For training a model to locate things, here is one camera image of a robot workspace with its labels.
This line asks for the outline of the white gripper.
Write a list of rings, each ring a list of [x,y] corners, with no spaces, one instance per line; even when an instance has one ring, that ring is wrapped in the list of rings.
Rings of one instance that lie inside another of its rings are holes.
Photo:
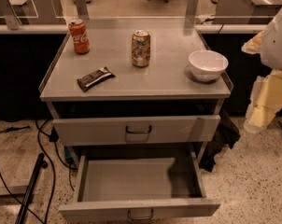
[[[282,8],[268,23],[241,48],[244,53],[261,53],[261,63],[272,68],[268,76],[253,83],[244,128],[250,133],[261,133],[282,109]]]

